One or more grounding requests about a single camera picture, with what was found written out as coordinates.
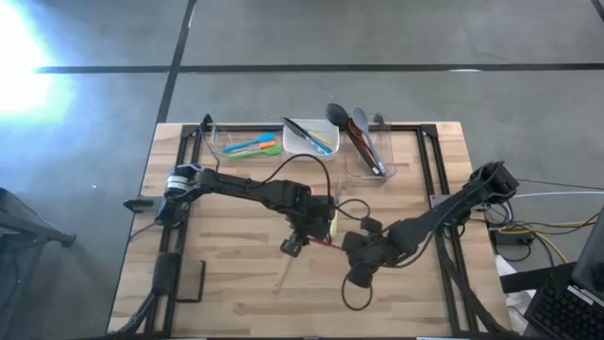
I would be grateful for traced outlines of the white plastic bin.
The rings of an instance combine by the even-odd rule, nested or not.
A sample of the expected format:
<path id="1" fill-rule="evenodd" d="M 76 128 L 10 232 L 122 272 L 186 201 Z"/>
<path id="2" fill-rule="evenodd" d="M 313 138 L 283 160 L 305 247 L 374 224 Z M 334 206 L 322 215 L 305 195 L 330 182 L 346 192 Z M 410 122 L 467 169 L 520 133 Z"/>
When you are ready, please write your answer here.
<path id="1" fill-rule="evenodd" d="M 328 155 L 320 154 L 308 141 L 296 136 L 286 127 L 282 132 L 282 148 L 284 158 L 289 158 L 297 154 L 311 154 L 318 159 L 328 162 L 336 158 L 340 149 L 340 131 L 332 125 L 327 119 L 300 119 L 292 118 L 299 126 L 308 133 L 315 131 L 334 142 L 334 146 L 328 146 L 332 152 Z"/>

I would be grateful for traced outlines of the black nylon ladle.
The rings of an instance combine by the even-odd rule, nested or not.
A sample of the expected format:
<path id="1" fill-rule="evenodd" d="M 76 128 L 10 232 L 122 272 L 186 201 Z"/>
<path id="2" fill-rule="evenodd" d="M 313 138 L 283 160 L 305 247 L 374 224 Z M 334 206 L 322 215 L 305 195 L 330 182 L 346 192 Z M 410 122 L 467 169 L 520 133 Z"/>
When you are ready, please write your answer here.
<path id="1" fill-rule="evenodd" d="M 347 111 L 338 104 L 330 103 L 326 107 L 326 117 L 332 125 L 345 131 L 348 135 L 348 138 L 350 139 L 350 142 L 352 143 L 351 138 L 349 136 L 349 134 L 352 132 L 348 128 L 347 124 L 348 119 L 351 117 L 347 113 Z"/>

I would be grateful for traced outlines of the grey silicone spoon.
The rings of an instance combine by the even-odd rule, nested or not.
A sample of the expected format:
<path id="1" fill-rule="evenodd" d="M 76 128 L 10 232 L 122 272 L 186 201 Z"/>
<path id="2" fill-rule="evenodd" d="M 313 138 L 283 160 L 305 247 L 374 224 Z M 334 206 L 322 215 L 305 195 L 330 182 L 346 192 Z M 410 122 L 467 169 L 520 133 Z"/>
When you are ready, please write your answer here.
<path id="1" fill-rule="evenodd" d="M 352 120 L 353 120 L 354 124 L 356 125 L 356 127 L 363 133 L 364 138 L 366 139 L 366 143 L 368 144 L 368 146 L 370 147 L 370 149 L 372 151 L 372 156 L 374 158 L 375 163 L 377 164 L 379 173 L 383 177 L 385 177 L 386 171 L 385 171 L 385 167 L 383 165 L 382 159 L 378 154 L 378 150 L 377 150 L 376 146 L 374 145 L 374 143 L 371 140 L 371 136 L 369 133 L 369 122 L 368 122 L 367 114 L 364 112 L 363 109 L 356 107 L 352 110 Z"/>

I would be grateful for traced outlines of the red slotted spoon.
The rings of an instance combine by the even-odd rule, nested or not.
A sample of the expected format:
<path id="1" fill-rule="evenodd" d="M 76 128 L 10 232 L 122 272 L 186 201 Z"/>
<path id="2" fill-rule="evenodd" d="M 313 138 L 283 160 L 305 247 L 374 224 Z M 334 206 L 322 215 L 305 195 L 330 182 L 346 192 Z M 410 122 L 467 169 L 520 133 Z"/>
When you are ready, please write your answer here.
<path id="1" fill-rule="evenodd" d="M 374 159 L 371 155 L 371 152 L 370 152 L 370 149 L 368 148 L 368 146 L 364 142 L 362 142 L 354 133 L 350 133 L 349 136 L 351 138 L 352 144 L 359 151 L 361 158 L 365 161 L 365 163 L 368 165 L 370 170 L 375 175 L 377 175 L 379 173 L 378 167 L 377 167 L 376 163 L 374 162 Z"/>

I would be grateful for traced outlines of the teal silicone spatula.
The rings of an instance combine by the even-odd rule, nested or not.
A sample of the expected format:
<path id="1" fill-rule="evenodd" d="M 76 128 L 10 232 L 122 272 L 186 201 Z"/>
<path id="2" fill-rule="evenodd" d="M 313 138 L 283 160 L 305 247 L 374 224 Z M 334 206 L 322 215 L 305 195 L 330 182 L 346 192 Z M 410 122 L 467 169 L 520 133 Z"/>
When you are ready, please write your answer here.
<path id="1" fill-rule="evenodd" d="M 239 144 L 231 144 L 231 145 L 227 145 L 225 146 L 222 151 L 226 152 L 226 153 L 230 153 L 230 152 L 234 152 L 236 150 L 240 150 L 249 146 L 258 146 L 259 143 L 262 142 L 270 142 L 270 141 L 275 141 L 276 137 L 274 133 L 267 133 L 267 134 L 263 134 L 259 137 L 257 137 L 256 139 L 250 140 L 250 141 L 246 141 L 246 142 L 242 142 Z"/>

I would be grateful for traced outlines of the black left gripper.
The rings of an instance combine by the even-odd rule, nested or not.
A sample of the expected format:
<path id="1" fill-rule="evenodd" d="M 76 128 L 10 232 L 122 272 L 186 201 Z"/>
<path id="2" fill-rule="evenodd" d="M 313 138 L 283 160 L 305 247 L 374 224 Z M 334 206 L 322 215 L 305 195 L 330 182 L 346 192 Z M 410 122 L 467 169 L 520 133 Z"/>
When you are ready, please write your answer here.
<path id="1" fill-rule="evenodd" d="M 293 230 L 293 240 L 284 239 L 279 249 L 296 258 L 309 238 L 319 241 L 331 239 L 331 224 L 335 216 L 335 203 L 331 195 L 310 195 L 300 212 L 289 212 L 287 220 Z"/>

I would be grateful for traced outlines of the black cart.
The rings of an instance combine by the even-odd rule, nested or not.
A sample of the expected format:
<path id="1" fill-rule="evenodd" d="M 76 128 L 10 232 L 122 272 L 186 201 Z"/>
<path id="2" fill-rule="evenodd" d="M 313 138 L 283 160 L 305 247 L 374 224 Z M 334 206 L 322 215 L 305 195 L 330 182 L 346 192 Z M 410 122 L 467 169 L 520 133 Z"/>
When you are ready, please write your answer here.
<path id="1" fill-rule="evenodd" d="M 52 226 L 16 195 L 4 188 L 0 188 L 0 228 L 56 241 L 63 247 L 70 247 L 76 239 L 74 234 L 68 234 Z"/>

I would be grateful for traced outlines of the black laptop keyboard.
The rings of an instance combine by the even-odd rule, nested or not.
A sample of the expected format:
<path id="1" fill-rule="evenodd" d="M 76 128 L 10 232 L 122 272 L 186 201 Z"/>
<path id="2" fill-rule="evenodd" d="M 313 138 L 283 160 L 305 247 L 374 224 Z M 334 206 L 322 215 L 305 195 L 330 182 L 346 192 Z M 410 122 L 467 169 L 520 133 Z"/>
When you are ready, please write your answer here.
<path id="1" fill-rule="evenodd" d="M 524 318 L 550 339 L 604 340 L 604 306 L 556 277 L 536 291 Z"/>

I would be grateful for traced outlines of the dark monitor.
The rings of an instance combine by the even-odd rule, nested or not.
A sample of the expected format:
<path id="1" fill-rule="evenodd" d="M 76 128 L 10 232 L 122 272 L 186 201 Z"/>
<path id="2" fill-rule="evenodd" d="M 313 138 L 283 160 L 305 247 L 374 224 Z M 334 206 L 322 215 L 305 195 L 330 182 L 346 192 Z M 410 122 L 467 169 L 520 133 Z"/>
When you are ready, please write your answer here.
<path id="1" fill-rule="evenodd" d="M 575 263 L 573 282 L 604 302 L 604 206 Z"/>

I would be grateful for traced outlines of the black rounded rectangular holder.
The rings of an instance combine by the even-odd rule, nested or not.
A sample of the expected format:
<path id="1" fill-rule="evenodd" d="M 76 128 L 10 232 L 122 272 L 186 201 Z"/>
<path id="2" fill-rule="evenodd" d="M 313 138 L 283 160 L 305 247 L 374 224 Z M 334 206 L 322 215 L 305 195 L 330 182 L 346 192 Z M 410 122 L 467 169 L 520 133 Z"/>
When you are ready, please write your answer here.
<path id="1" fill-rule="evenodd" d="M 178 303 L 199 303 L 203 299 L 207 263 L 204 260 L 184 259 L 176 289 Z"/>

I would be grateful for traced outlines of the clear plastic bin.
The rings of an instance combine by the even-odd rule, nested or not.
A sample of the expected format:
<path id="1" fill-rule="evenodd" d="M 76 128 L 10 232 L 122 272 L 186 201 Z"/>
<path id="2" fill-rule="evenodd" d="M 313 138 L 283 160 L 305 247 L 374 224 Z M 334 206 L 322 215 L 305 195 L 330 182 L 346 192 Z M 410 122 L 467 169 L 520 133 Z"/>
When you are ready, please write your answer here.
<path id="1" fill-rule="evenodd" d="M 273 160 L 277 161 L 282 156 L 283 150 L 281 150 L 280 154 L 275 155 L 275 156 L 258 155 L 258 156 L 252 156 L 252 157 L 247 157 L 247 158 L 233 159 L 233 158 L 229 158 L 228 155 L 235 153 L 235 152 L 244 151 L 244 150 L 258 149 L 258 147 L 249 146 L 249 147 L 246 147 L 246 148 L 243 148 L 240 150 L 236 150 L 236 151 L 230 152 L 230 153 L 223 152 L 222 149 L 227 145 L 234 145 L 234 144 L 239 144 L 242 142 L 250 141 L 250 140 L 256 139 L 257 137 L 259 137 L 263 134 L 267 134 L 267 133 L 274 133 L 275 137 L 276 137 L 277 145 L 280 145 L 282 148 L 282 132 L 283 132 L 283 126 L 281 124 L 268 124 L 268 125 L 216 124 L 212 128 L 212 132 L 210 135 L 210 147 L 211 147 L 211 150 L 222 161 L 226 161 L 226 162 L 238 162 L 238 161 L 246 161 L 246 162 L 250 161 L 251 162 L 254 159 L 266 159 L 266 158 L 268 158 L 271 161 L 273 161 Z"/>
<path id="2" fill-rule="evenodd" d="M 347 133 L 344 133 L 344 159 L 347 175 L 354 180 L 386 181 L 396 173 L 394 164 L 391 122 L 381 113 L 368 114 L 369 133 L 382 159 L 386 176 L 375 176 L 361 158 L 356 147 L 352 145 Z"/>

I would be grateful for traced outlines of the cream handled butter knife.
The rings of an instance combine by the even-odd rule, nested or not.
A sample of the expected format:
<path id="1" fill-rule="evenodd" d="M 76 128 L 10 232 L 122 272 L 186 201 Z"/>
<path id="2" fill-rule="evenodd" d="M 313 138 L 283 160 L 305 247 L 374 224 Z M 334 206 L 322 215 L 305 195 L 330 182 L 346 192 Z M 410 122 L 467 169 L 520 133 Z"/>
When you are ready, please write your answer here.
<path id="1" fill-rule="evenodd" d="M 331 238 L 334 238 L 337 234 L 337 228 L 338 228 L 338 222 L 339 222 L 339 210 L 337 209 L 337 207 L 339 206 L 339 204 L 341 202 L 342 190 L 343 190 L 343 185 L 340 181 L 338 181 L 337 186 L 336 186 L 336 191 L 333 196 L 334 216 L 331 220 L 331 225 L 330 225 L 330 229 L 329 229 L 329 236 Z"/>

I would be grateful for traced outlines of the black rig frame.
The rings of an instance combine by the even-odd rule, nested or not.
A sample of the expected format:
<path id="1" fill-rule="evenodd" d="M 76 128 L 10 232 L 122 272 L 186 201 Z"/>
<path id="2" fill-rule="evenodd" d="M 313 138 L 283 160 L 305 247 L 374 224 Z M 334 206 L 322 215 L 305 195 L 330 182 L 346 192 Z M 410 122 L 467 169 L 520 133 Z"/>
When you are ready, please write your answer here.
<path id="1" fill-rule="evenodd" d="M 472 166 L 457 122 L 402 125 L 392 133 L 396 173 L 386 181 L 354 180 L 344 147 L 325 163 L 306 159 L 222 161 L 203 150 L 200 162 L 223 173 L 262 180 L 289 179 L 324 193 L 343 185 L 337 232 L 359 229 L 369 213 L 384 224 L 428 209 L 429 196 L 455 192 Z M 280 214 L 224 195 L 194 202 L 184 259 L 207 263 L 203 299 L 170 305 L 159 300 L 153 334 L 159 339 L 448 336 L 444 282 L 435 245 L 411 266 L 380 269 L 372 292 L 344 283 L 348 264 L 338 249 L 310 245 L 293 259 L 278 293 L 274 281 L 290 235 Z"/>

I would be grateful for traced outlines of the white cloth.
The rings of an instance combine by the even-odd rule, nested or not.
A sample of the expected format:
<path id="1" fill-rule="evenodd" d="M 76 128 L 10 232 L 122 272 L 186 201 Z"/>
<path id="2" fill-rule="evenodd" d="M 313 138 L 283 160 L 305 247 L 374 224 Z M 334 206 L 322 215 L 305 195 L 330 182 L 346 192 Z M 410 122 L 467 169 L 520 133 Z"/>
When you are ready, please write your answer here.
<path id="1" fill-rule="evenodd" d="M 495 264 L 500 278 L 517 273 L 517 271 L 500 255 L 495 256 Z M 528 309 L 535 293 L 535 290 L 505 293 L 506 306 L 509 311 L 512 329 L 514 331 L 523 333 L 527 329 L 529 323 L 524 318 L 524 312 Z"/>

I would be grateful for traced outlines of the black power box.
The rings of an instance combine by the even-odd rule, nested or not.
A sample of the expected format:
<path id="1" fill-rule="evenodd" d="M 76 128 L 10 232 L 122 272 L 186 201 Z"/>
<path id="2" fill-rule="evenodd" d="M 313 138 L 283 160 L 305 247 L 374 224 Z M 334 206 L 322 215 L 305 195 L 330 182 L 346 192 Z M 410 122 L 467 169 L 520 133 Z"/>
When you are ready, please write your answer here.
<path id="1" fill-rule="evenodd" d="M 501 233 L 497 228 L 490 228 L 489 234 L 495 246 L 517 246 L 522 245 L 526 240 L 525 234 Z"/>

